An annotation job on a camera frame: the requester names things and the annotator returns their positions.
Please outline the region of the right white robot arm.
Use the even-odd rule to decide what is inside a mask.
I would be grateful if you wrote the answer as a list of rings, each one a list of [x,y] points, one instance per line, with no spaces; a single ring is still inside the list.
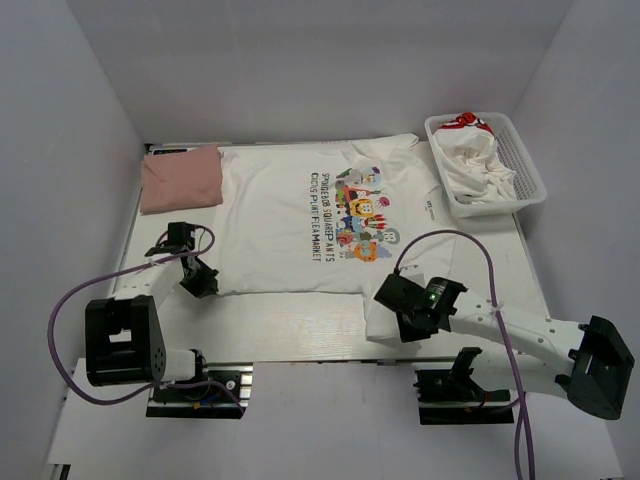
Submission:
[[[541,317],[495,306],[453,280],[434,277],[421,286],[395,273],[375,299],[395,314],[403,342],[447,331],[506,348],[491,353],[464,347],[449,369],[420,371],[417,387],[427,404],[480,402],[490,392],[522,388],[565,398],[600,419],[621,416],[635,360],[604,318],[576,323]]]

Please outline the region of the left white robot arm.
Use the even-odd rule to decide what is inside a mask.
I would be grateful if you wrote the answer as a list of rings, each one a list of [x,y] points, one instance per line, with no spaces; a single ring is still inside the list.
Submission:
[[[211,387],[204,357],[165,346],[159,308],[175,288],[202,299],[218,292],[218,272],[198,256],[192,239],[152,247],[149,262],[111,297],[85,309],[86,366],[93,386],[174,382],[188,398]]]

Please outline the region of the white red print t shirt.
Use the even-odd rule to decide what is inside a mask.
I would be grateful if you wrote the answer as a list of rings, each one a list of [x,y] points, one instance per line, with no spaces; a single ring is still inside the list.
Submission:
[[[433,133],[454,198],[463,204],[516,201],[516,173],[499,159],[490,125],[472,112],[459,114]]]

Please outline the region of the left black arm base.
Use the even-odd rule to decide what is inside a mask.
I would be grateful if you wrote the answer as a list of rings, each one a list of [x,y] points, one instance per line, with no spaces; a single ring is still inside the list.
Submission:
[[[253,383],[253,366],[206,365],[206,384],[190,389],[154,389],[146,416],[173,419],[239,420],[248,407]]]

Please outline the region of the white cartoon print t shirt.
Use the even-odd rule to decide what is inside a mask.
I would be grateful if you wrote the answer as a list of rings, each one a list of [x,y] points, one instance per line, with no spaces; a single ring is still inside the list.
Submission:
[[[418,144],[401,134],[225,149],[209,253],[220,293],[357,294],[367,337],[394,337],[394,315],[374,299],[385,278],[446,277],[455,246]]]

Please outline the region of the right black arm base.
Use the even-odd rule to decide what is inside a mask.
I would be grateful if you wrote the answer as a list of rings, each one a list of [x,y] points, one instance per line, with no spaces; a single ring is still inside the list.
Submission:
[[[472,378],[479,347],[465,347],[448,366],[418,366],[413,384],[422,426],[512,424],[509,390],[485,390]]]

